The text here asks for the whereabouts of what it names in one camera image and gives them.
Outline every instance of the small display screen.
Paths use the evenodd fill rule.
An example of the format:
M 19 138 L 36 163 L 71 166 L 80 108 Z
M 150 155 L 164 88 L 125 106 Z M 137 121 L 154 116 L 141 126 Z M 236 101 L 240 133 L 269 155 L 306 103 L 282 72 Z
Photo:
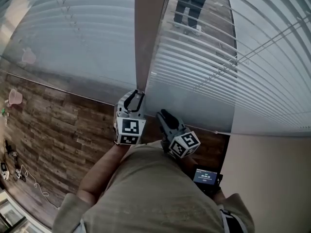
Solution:
M 217 173 L 202 169 L 197 169 L 193 178 L 194 182 L 214 185 L 217 179 Z

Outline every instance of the dark pants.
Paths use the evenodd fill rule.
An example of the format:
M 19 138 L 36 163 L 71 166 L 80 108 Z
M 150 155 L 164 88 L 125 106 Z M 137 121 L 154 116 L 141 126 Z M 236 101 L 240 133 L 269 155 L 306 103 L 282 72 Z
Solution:
M 176 6 L 176 12 L 184 13 L 186 7 L 189 7 L 189 16 L 195 19 L 199 19 L 201 9 L 204 5 L 204 2 L 203 3 L 201 2 L 202 1 L 196 2 L 194 0 L 178 0 L 177 6 Z M 177 23 L 181 23 L 182 18 L 183 18 L 183 15 L 175 14 L 174 21 Z M 188 25 L 190 27 L 195 28 L 197 23 L 198 22 L 196 20 L 188 18 Z

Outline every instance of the beige wall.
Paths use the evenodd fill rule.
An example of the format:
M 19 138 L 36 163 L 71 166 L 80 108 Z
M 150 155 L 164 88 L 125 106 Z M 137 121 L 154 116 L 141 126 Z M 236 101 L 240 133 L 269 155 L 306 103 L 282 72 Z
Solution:
M 222 174 L 224 194 L 240 193 L 256 233 L 311 230 L 311 138 L 231 136 Z

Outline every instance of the beige shirt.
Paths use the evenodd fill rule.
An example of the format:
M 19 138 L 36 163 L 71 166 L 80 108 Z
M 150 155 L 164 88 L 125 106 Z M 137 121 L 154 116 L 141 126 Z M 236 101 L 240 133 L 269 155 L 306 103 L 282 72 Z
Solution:
M 67 194 L 54 221 L 54 233 L 220 233 L 219 208 L 162 149 L 138 145 L 121 162 L 99 199 L 90 207 Z M 252 218 L 240 196 L 223 201 L 226 210 L 254 232 Z

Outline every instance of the white cable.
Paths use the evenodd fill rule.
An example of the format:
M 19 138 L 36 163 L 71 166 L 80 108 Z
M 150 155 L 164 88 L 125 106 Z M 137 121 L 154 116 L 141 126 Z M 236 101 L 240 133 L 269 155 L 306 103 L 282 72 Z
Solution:
M 47 201 L 48 203 L 50 203 L 52 206 L 54 206 L 57 210 L 59 210 L 59 207 L 55 206 L 54 204 L 52 204 L 52 203 L 48 200 L 47 197 L 49 196 L 49 193 L 48 193 L 48 192 L 42 192 L 42 189 L 41 189 L 40 184 L 37 183 L 37 180 L 35 179 L 35 177 L 26 169 L 26 167 L 25 167 L 24 165 L 21 165 L 20 170 L 19 170 L 20 173 L 21 173 L 21 170 L 22 170 L 23 167 L 24 167 L 24 169 L 26 170 L 25 173 L 24 173 L 25 177 L 27 177 L 28 174 L 30 174 L 30 176 L 33 177 L 33 179 L 35 180 L 34 187 L 37 188 L 37 185 L 38 185 L 39 188 L 40 188 L 40 191 L 41 191 L 43 197 L 46 199 L 46 201 Z

